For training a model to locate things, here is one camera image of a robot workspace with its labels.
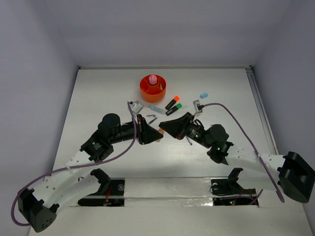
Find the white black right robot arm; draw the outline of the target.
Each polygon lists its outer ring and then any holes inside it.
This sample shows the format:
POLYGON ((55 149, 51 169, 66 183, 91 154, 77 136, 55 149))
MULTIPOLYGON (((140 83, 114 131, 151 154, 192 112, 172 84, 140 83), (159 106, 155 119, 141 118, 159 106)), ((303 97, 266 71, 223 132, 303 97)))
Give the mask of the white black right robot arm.
POLYGON ((272 155, 245 150, 228 141, 229 135, 220 124, 208 129, 194 121, 191 113, 159 124, 175 139, 184 137, 207 148, 207 155, 217 164, 232 168, 226 178, 212 181, 214 195, 225 197, 247 193, 249 189, 275 190, 280 200, 287 196, 300 203, 308 203, 315 184, 315 172, 297 153, 272 155))

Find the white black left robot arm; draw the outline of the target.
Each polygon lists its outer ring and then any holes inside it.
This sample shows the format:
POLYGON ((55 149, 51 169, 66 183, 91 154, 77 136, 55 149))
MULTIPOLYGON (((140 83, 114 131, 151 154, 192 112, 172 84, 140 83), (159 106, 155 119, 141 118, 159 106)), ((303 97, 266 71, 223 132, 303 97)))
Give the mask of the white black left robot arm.
POLYGON ((17 200, 18 210, 35 232, 44 231, 63 208, 81 198, 89 194, 109 195, 111 178, 97 165, 113 153, 114 144, 131 140, 146 145, 161 138, 163 135, 149 126, 141 115, 121 124, 117 114, 106 114, 97 130, 60 172, 22 191, 17 200))

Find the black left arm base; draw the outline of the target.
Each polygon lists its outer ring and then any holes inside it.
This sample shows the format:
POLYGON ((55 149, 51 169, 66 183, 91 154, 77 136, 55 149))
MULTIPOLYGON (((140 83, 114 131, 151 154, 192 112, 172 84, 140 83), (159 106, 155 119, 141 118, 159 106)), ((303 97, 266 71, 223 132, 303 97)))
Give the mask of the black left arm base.
POLYGON ((91 171, 97 179, 97 191, 81 198, 77 204, 81 207, 123 207, 125 205, 125 179, 111 179, 103 170, 91 171))

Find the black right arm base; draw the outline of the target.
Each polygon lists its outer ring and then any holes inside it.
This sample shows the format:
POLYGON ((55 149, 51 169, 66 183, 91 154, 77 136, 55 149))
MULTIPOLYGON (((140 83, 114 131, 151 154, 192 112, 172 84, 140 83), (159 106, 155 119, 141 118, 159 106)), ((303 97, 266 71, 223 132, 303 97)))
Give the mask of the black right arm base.
POLYGON ((211 179, 214 206, 259 206, 255 189, 245 189, 237 181, 242 168, 234 168, 228 177, 211 179))

